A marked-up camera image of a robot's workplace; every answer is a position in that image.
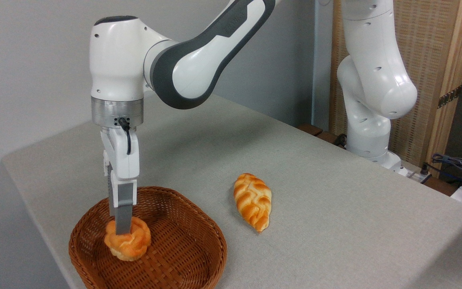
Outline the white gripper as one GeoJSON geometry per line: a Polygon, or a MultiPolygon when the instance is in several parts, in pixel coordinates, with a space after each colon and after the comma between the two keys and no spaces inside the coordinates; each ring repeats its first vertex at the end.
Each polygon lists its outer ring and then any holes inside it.
{"type": "Polygon", "coordinates": [[[115,234],[129,234],[133,206],[136,205],[136,179],[140,173],[139,141],[136,129],[101,127],[104,145],[104,175],[108,184],[109,215],[114,217],[115,234]],[[112,168],[117,180],[112,180],[112,168]]]}

